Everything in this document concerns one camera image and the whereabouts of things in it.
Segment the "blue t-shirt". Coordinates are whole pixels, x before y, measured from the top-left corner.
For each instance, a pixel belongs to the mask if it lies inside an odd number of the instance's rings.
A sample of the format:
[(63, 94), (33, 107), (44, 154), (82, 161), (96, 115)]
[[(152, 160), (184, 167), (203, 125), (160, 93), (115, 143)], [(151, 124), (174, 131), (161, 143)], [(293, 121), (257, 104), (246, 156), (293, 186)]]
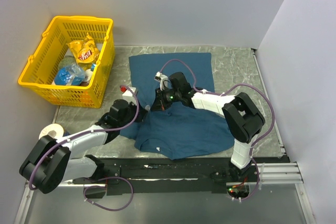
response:
[[(155, 74), (167, 76), (182, 72), (190, 84), (213, 92), (212, 55), (206, 53), (143, 54), (129, 57), (132, 86), (137, 88), (142, 107), (152, 105), (159, 83)], [(144, 121), (132, 123), (120, 134), (135, 141), (142, 152), (162, 154), (169, 159), (182, 159), (219, 153), (234, 145), (226, 120), (206, 110), (173, 103), (165, 111), (149, 112)]]

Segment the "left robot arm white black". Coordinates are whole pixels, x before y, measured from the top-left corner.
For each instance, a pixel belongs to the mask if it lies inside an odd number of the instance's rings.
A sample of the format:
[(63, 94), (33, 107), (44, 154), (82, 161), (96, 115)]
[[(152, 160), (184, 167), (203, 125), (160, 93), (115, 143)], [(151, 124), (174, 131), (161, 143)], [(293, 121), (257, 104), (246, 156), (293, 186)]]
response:
[(31, 190), (44, 194), (67, 180), (86, 178), (98, 183), (105, 175), (104, 162), (93, 155), (76, 155), (110, 143), (122, 129), (142, 122), (146, 114), (147, 110), (135, 102), (115, 100), (109, 112), (88, 129), (58, 140), (41, 137), (19, 168), (19, 174), (29, 181)]

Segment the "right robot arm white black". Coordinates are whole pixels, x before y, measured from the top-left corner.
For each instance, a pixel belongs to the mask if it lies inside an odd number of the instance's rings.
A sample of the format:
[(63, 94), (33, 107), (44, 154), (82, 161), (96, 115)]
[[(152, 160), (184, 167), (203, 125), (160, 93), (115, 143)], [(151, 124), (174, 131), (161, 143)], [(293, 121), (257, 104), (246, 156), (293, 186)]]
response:
[(238, 95), (216, 95), (205, 89), (197, 91), (182, 72), (169, 77), (157, 72), (154, 80), (160, 86), (155, 89), (151, 111), (164, 111), (173, 103), (180, 102), (186, 107), (211, 111), (225, 118), (235, 141), (229, 174), (235, 181), (243, 180), (251, 165), (252, 143), (265, 124), (264, 116), (249, 95), (244, 92)]

